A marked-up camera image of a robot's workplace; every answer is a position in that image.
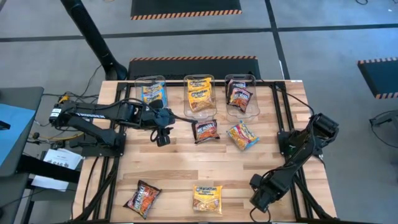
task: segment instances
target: floor mat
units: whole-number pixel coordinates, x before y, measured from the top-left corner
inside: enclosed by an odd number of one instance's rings
[[[358,68],[376,99],[398,97],[396,57],[360,60]]]
[[[146,57],[132,58],[128,80],[163,75],[166,80],[183,80],[186,75],[210,74],[223,80],[230,74],[252,74],[260,79],[256,56]]]
[[[132,0],[131,19],[170,19],[241,14],[239,0]]]

